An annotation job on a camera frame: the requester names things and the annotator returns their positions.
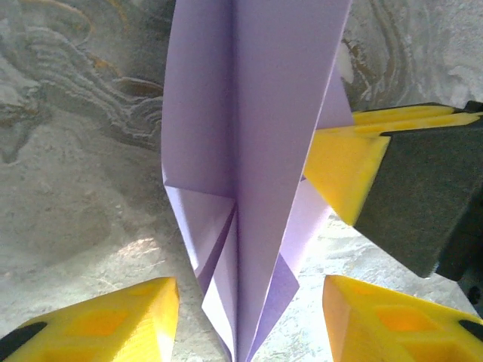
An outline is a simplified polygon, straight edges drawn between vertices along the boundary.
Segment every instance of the yellow plastic part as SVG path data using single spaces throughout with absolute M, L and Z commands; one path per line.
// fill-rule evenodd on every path
M 467 313 L 355 279 L 325 278 L 323 307 L 334 362 L 481 362 Z
M 362 112 L 354 115 L 354 119 L 358 115 L 378 112 L 386 111 Z M 421 128 L 463 126 L 479 120 L 482 116 L 483 113 L 454 113 L 452 115 L 438 115 L 428 118 L 407 118 L 392 121 L 392 118 L 400 118 L 400 116 L 397 115 L 397 117 L 378 117 L 376 118 L 377 122 L 374 123 L 368 122 L 366 124 L 356 124 L 356 126 L 351 127 L 328 128 L 321 130 L 321 132 L 376 137 L 383 132 L 390 132 L 394 130 L 416 130 Z
M 483 113 L 453 113 L 447 106 L 410 106 L 355 112 L 355 126 L 317 130 L 304 176 L 348 225 L 357 221 L 390 137 L 383 132 L 462 126 Z
M 348 225 L 361 212 L 389 140 L 315 132 L 303 174 Z
M 408 121 L 411 119 L 450 115 L 454 109 L 448 106 L 409 106 L 381 109 L 369 112 L 354 112 L 354 123 L 357 125 Z
M 98 296 L 23 324 L 47 326 L 5 362 L 170 361 L 178 306 L 174 278 Z

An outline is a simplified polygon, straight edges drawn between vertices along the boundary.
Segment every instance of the paper airplane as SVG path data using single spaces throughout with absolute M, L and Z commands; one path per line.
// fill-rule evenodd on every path
M 349 0 L 178 0 L 162 170 L 203 310 L 251 360 L 330 212 L 303 178 L 316 128 L 353 124 L 335 54 Z

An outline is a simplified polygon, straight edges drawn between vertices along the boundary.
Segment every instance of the gray stone surface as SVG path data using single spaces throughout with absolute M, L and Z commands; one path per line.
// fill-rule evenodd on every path
M 172 2 L 58 1 L 0 0 L 0 335 L 176 275 L 173 360 L 223 360 L 160 180 L 155 140 Z M 337 61 L 352 107 L 482 100 L 482 18 L 476 0 L 355 0 Z M 327 274 L 472 310 L 454 283 L 417 278 L 333 216 L 256 360 L 331 360 L 321 310 Z

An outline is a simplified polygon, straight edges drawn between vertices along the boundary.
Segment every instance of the purple paper airplane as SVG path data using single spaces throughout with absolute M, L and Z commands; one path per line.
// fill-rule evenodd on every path
M 330 212 L 302 178 L 316 128 L 353 123 L 337 46 L 350 0 L 177 0 L 162 169 L 202 308 L 251 360 Z

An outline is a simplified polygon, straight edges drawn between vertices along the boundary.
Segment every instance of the marble pattern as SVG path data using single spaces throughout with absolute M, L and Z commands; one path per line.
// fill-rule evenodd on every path
M 0 335 L 26 319 L 176 275 L 175 361 L 222 361 L 160 180 L 172 0 L 0 0 Z M 476 0 L 354 0 L 337 58 L 353 109 L 483 100 Z M 255 360 L 331 360 L 327 274 L 457 307 L 332 216 Z

